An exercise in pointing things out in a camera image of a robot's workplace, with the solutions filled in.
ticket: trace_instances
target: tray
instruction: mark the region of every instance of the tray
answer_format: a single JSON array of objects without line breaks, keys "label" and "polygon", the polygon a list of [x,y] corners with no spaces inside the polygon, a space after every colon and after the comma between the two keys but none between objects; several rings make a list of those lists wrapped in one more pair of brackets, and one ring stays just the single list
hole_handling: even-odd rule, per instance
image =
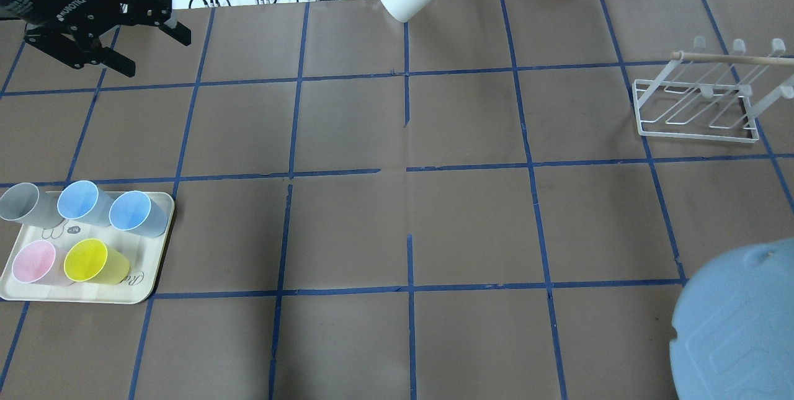
[{"label": "tray", "polygon": [[[116,198],[123,192],[106,191]],[[48,191],[59,195],[61,191]],[[63,222],[51,229],[22,225],[17,242],[0,276],[0,296],[8,301],[57,301],[57,302],[97,302],[102,304],[137,304],[148,298],[154,290],[159,266],[161,265],[165,244],[174,218],[176,204],[170,195],[161,192],[147,192],[168,217],[168,228],[156,238],[136,236],[119,231],[112,226],[97,227],[74,220]],[[51,287],[37,284],[23,284],[11,275],[11,262],[23,248],[34,240],[46,239],[67,251],[83,239],[100,239],[130,259],[130,273],[114,286],[75,282],[68,287]]]}]

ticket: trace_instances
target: yellow cup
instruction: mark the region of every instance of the yellow cup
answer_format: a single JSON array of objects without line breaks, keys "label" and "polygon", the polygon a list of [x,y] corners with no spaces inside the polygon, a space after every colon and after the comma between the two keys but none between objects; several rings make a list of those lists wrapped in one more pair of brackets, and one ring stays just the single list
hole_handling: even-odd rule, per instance
[{"label": "yellow cup", "polygon": [[75,282],[118,284],[130,273],[130,261],[99,239],[85,239],[69,250],[63,271]]}]

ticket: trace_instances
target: dish rack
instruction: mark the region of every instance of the dish rack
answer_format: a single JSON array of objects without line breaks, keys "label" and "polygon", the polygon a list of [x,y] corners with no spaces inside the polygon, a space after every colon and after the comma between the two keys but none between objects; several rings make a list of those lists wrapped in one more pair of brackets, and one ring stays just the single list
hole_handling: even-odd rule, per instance
[{"label": "dish rack", "polygon": [[[772,39],[765,57],[746,56],[737,38],[730,55],[707,55],[706,41],[695,38],[692,51],[673,52],[652,81],[632,85],[640,135],[755,143],[756,120],[780,98],[794,98],[794,74],[752,104],[752,84],[771,66],[794,66],[782,39]],[[743,77],[737,66],[749,66]]]}]

